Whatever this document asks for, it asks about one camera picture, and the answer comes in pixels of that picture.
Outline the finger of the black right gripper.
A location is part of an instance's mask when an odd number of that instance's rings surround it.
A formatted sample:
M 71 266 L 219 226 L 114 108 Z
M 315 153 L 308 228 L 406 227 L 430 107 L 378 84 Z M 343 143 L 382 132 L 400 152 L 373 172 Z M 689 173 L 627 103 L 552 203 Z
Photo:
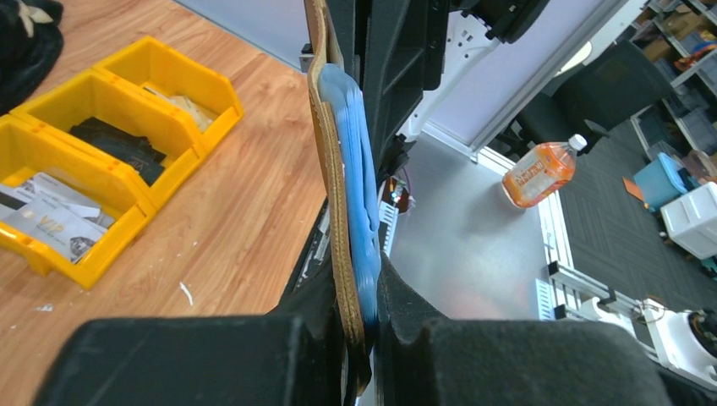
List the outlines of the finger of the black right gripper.
M 430 0 L 330 1 L 344 69 L 364 96 L 374 164 L 394 157 L 396 134 L 441 82 L 448 3 Z

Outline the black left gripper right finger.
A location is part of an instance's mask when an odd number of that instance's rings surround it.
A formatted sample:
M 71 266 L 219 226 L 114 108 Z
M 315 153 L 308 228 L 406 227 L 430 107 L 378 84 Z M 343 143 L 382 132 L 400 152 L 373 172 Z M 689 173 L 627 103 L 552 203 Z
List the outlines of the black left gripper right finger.
M 667 405 L 653 364 L 618 326 L 455 320 L 400 277 L 378 280 L 379 405 Z

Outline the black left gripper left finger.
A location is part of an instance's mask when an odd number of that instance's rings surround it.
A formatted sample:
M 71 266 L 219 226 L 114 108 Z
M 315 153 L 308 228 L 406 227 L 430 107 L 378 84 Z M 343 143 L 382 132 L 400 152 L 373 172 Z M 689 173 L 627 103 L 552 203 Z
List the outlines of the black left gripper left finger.
M 331 268 L 264 315 L 106 318 L 61 347 L 36 405 L 338 405 Z

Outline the brown leather card holder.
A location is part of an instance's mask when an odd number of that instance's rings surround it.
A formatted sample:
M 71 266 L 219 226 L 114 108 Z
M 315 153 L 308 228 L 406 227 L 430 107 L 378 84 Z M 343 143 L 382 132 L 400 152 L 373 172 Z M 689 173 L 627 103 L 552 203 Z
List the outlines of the brown leather card holder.
M 363 93 L 344 71 L 325 1 L 304 4 L 314 56 L 307 81 L 330 214 L 331 268 L 348 358 L 345 397 L 372 377 L 381 270 L 378 196 Z

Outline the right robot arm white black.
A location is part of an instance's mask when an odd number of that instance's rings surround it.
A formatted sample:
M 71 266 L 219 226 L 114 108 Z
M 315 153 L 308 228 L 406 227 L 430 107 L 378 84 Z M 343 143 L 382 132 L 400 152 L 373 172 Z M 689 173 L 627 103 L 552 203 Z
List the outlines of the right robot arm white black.
M 399 165 L 438 105 L 497 47 L 517 42 L 546 1 L 307 1 L 309 40 L 358 81 L 380 170 Z

